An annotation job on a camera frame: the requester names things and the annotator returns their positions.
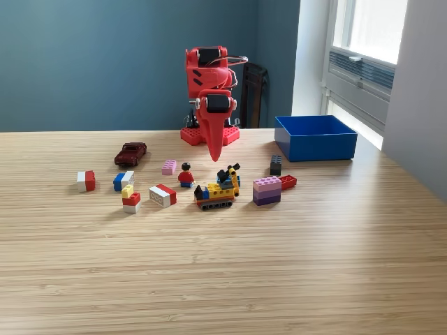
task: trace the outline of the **red base plate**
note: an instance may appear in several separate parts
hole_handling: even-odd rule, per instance
[[[230,127],[223,129],[223,145],[229,145],[231,142],[236,141],[240,136],[239,128]],[[190,145],[198,145],[200,143],[206,143],[205,138],[200,134],[199,128],[182,128],[180,131],[180,137],[186,143]]]

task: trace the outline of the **pink lego brick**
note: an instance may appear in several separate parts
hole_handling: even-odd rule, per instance
[[[177,167],[177,161],[175,159],[167,159],[165,165],[161,168],[161,174],[165,176],[172,176]]]
[[[253,181],[253,189],[258,192],[281,189],[281,180],[276,176],[260,178]]]

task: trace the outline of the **white wall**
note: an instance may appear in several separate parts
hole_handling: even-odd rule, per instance
[[[301,0],[292,115],[320,114],[329,8],[330,0]]]
[[[409,0],[383,151],[447,201],[447,1]]]

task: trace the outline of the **dark red toy car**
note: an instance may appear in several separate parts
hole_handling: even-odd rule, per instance
[[[137,166],[142,155],[146,154],[146,151],[147,147],[143,142],[126,143],[115,157],[115,164]]]

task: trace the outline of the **yellow lego brick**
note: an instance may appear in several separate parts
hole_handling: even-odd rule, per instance
[[[129,184],[122,189],[121,196],[123,199],[129,199],[131,195],[133,195],[133,185]]]
[[[210,199],[234,196],[234,190],[232,188],[222,190],[218,183],[209,183],[208,191],[210,192]]]

